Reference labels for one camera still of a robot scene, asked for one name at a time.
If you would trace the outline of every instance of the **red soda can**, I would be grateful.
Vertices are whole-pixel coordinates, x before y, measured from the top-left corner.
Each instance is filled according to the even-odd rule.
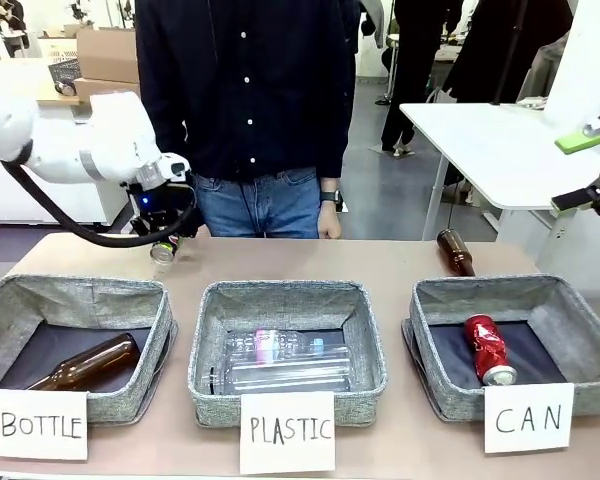
[[[507,347],[493,318],[474,315],[465,322],[464,332],[475,350],[476,373],[483,384],[516,383],[518,372],[507,361]]]

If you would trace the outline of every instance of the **clear plastic bottle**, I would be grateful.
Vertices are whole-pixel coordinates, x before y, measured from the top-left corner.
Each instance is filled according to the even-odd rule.
[[[253,360],[250,352],[225,356],[203,381],[212,395],[348,392],[351,374],[348,347],[312,344],[268,362]]]
[[[226,355],[250,352],[254,359],[263,362],[288,357],[308,346],[308,337],[300,332],[267,329],[229,332],[224,343]]]

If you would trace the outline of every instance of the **black shirt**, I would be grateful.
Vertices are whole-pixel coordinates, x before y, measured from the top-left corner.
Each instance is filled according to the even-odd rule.
[[[210,178],[340,177],[352,75],[338,0],[136,0],[136,14],[163,152]]]

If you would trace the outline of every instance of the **beige tabletop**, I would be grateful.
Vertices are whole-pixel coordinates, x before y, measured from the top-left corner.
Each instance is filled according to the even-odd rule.
[[[42,107],[80,105],[78,97],[56,92],[49,62],[44,58],[0,60],[0,85],[2,94],[34,98]]]
[[[470,244],[480,274],[532,272],[517,249]],[[446,424],[431,410],[407,356],[400,322],[411,288],[445,275],[434,243],[294,241],[203,238],[188,242],[166,284],[180,333],[156,397],[135,426],[91,429],[85,463],[13,461],[0,472],[77,475],[238,475],[238,429],[196,426],[187,390],[187,364],[204,288],[217,280],[343,279],[369,290],[380,325],[389,383],[369,428],[339,428],[337,470],[320,477],[369,479],[600,478],[600,417],[576,419],[571,447],[548,453],[486,456],[482,425]],[[147,248],[107,250],[70,234],[49,235],[14,272],[99,274],[148,279],[155,269]]]

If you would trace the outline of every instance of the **plastic sign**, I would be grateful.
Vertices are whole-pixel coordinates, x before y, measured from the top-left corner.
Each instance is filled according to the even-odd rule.
[[[572,383],[485,387],[485,452],[568,447],[573,395]]]
[[[0,457],[87,459],[87,393],[0,390]]]
[[[240,473],[336,469],[333,392],[242,395]]]

